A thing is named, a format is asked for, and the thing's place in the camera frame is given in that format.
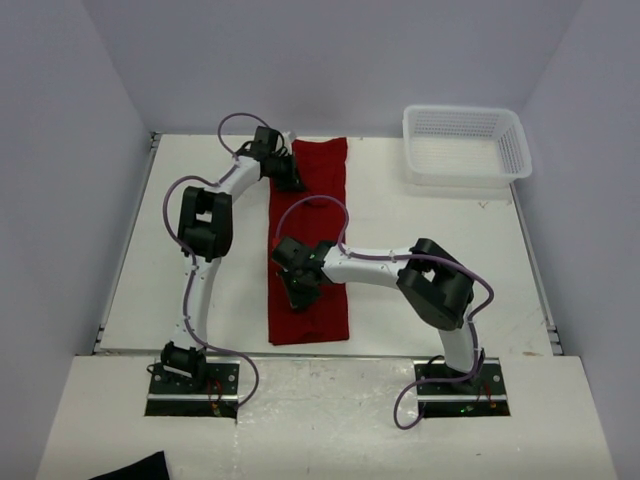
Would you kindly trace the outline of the red t-shirt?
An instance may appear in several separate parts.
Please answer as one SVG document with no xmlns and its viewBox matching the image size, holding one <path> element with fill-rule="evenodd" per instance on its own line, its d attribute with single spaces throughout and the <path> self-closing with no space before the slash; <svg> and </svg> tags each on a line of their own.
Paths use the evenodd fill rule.
<svg viewBox="0 0 640 480">
<path fill-rule="evenodd" d="M 328 195 L 346 202 L 348 142 L 344 137 L 325 142 L 296 140 L 293 151 L 305 192 L 279 192 L 270 187 L 267 245 L 291 236 L 310 246 L 336 240 L 344 225 L 342 208 Z M 343 285 L 326 285 L 308 309 L 291 309 L 278 266 L 267 263 L 268 340 L 275 346 L 344 341 L 349 338 L 348 299 Z"/>
</svg>

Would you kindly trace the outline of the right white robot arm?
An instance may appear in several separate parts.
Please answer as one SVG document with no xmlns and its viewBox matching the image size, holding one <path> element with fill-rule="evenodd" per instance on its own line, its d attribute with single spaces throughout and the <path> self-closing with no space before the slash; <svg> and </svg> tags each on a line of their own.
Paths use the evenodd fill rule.
<svg viewBox="0 0 640 480">
<path fill-rule="evenodd" d="M 483 352 L 473 317 L 495 293 L 436 242 L 420 238 L 407 249 L 385 253 L 331 241 L 311 247 L 284 237 L 271 260 L 295 311 L 308 309 L 329 285 L 357 283 L 399 291 L 416 315 L 438 331 L 447 372 L 442 380 L 459 393 L 481 382 Z"/>
</svg>

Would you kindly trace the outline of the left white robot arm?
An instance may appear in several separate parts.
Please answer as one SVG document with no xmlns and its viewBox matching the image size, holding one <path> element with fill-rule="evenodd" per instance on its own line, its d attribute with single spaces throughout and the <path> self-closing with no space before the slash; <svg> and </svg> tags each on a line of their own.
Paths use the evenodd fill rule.
<svg viewBox="0 0 640 480">
<path fill-rule="evenodd" d="M 164 226 L 185 257 L 181 319 L 161 352 L 162 368 L 183 391 L 195 393 L 208 379 L 207 318 L 213 281 L 233 240 L 233 204 L 268 178 L 286 192 L 302 192 L 291 132 L 256 128 L 252 140 L 231 153 L 230 169 L 216 181 L 188 175 L 171 185 L 163 200 Z"/>
</svg>

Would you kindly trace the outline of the white plastic basket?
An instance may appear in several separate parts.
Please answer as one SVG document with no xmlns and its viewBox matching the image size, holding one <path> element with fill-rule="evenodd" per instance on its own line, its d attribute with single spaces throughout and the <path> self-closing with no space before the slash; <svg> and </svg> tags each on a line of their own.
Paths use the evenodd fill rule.
<svg viewBox="0 0 640 480">
<path fill-rule="evenodd" d="M 523 125 L 508 109 L 410 105 L 402 129 L 414 185 L 500 189 L 533 170 Z"/>
</svg>

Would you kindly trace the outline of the black cloth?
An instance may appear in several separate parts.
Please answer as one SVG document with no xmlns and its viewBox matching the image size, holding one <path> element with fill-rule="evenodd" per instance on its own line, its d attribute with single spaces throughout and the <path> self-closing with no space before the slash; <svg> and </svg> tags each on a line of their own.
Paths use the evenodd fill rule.
<svg viewBox="0 0 640 480">
<path fill-rule="evenodd" d="M 133 464 L 93 477 L 92 480 L 170 480 L 165 453 L 155 452 Z"/>
</svg>

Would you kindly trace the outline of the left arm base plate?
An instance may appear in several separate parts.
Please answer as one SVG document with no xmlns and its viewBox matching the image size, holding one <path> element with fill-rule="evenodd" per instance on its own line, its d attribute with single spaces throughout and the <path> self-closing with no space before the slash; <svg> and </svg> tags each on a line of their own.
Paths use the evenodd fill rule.
<svg viewBox="0 0 640 480">
<path fill-rule="evenodd" d="M 147 372 L 146 417 L 237 419 L 238 361 L 207 361 L 196 378 L 165 370 L 160 362 L 148 365 Z"/>
</svg>

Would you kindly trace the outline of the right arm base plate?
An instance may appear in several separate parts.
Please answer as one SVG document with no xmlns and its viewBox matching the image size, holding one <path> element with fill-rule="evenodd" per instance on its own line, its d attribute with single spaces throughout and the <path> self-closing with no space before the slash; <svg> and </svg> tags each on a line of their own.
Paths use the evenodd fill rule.
<svg viewBox="0 0 640 480">
<path fill-rule="evenodd" d="M 416 387 L 419 413 L 425 418 L 508 417 L 506 385 L 497 358 L 484 361 L 473 380 L 430 382 Z"/>
</svg>

